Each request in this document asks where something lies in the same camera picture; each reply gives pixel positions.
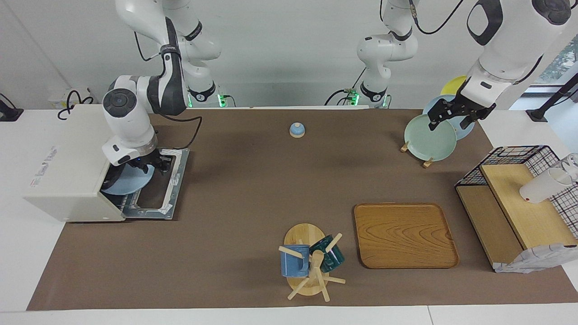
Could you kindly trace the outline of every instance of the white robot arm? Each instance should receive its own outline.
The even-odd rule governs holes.
[[[366,70],[356,92],[360,95],[359,104],[372,107],[381,107],[386,97],[391,78],[386,63],[408,60],[417,53],[409,1],[388,0],[381,15],[389,34],[371,35],[357,45],[357,56],[365,63]]]
[[[528,68],[536,68],[570,14],[568,0],[479,0],[468,16],[468,30],[484,52],[455,99],[441,99],[429,111],[429,128],[455,116],[465,116],[464,129],[485,119],[498,97],[521,82]]]
[[[147,164],[167,169],[148,113],[174,116],[193,102],[200,106],[219,100],[218,86],[202,60],[219,57],[221,50],[202,32],[189,2],[116,0],[121,19],[159,44],[163,71],[159,76],[120,76],[110,85],[102,103],[114,136],[102,150],[115,166],[131,161],[143,169]]]

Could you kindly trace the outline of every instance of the brown wooden tray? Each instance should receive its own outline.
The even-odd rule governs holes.
[[[452,268],[460,261],[437,204],[359,204],[355,227],[368,268]]]

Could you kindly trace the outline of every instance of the brown table surface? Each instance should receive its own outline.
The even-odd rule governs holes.
[[[383,306],[578,302],[561,267],[496,274],[454,184],[492,149],[476,126],[429,169],[399,152],[416,110],[203,110],[172,221],[67,224],[28,310]],[[194,123],[154,116],[161,146],[185,145]],[[289,136],[291,123],[307,128]],[[434,202],[446,215],[460,264],[452,269],[367,269],[353,207]],[[280,274],[287,230],[313,223],[343,233],[346,285],[292,301]]]

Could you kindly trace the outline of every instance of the wooden shelf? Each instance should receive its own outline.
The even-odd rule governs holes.
[[[520,196],[520,187],[533,178],[525,165],[484,165],[481,171],[524,249],[577,244],[550,201],[532,204]]]
[[[511,263],[524,249],[489,186],[456,189],[486,255],[493,263]]]

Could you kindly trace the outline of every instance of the yellow plate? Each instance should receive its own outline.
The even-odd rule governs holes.
[[[453,78],[450,82],[443,86],[440,95],[456,95],[458,93],[458,89],[460,89],[464,81],[466,81],[466,78],[467,76],[459,76]]]

